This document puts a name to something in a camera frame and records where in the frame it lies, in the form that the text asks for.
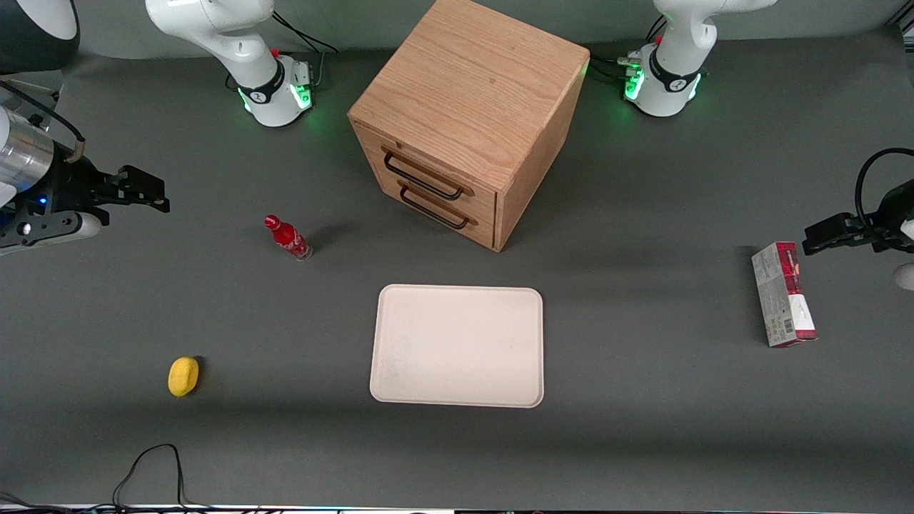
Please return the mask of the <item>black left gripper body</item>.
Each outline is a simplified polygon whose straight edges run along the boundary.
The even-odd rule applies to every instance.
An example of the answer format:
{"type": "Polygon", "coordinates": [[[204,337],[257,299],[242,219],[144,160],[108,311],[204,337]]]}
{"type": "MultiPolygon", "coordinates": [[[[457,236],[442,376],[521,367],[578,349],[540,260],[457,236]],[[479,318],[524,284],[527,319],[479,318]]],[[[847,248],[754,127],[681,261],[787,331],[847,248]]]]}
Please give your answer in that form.
{"type": "Polygon", "coordinates": [[[854,206],[863,225],[864,241],[871,245],[875,253],[888,250],[913,253],[912,235],[903,230],[904,226],[912,228],[912,180],[889,190],[877,211],[869,214],[864,212],[863,182],[859,180],[854,188],[854,206]]]}

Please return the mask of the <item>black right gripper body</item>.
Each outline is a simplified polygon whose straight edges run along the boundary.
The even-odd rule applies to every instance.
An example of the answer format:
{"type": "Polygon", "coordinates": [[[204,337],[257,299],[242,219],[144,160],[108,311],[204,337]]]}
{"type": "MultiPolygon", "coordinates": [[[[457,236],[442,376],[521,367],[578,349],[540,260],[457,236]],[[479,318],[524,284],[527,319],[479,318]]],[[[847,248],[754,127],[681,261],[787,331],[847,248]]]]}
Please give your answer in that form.
{"type": "Polygon", "coordinates": [[[60,211],[89,212],[93,208],[115,204],[120,195],[110,183],[112,175],[98,170],[86,157],[67,163],[56,153],[48,173],[32,192],[32,213],[45,215],[60,211]]]}

